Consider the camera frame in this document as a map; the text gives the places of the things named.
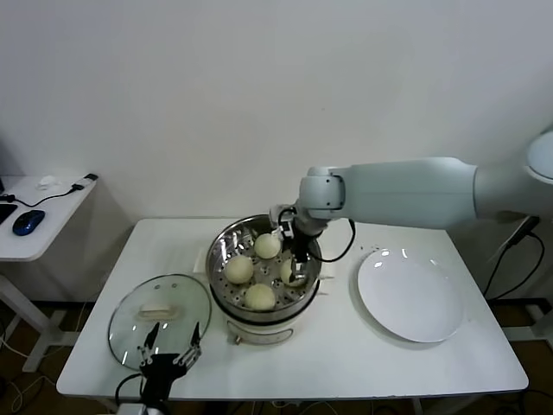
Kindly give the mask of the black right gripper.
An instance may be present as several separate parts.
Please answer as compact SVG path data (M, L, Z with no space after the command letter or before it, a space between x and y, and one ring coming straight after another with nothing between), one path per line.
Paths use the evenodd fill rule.
M308 260L321 260L321 251L313 250L317 239L322 235L324 226L301 218L292 220L293 238L290 251L294 258L290 262L290 282L304 282L308 275Z

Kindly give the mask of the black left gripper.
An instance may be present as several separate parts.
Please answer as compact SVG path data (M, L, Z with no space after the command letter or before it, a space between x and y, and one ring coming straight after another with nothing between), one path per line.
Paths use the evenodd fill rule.
M146 406L160 406L170 395L173 383L184 376L184 366L192 366L201 356L200 323L197 322L190 339L189 348L182 354L153 354L160 323L156 322L137 350L141 355L141 373L145 385L141 401Z

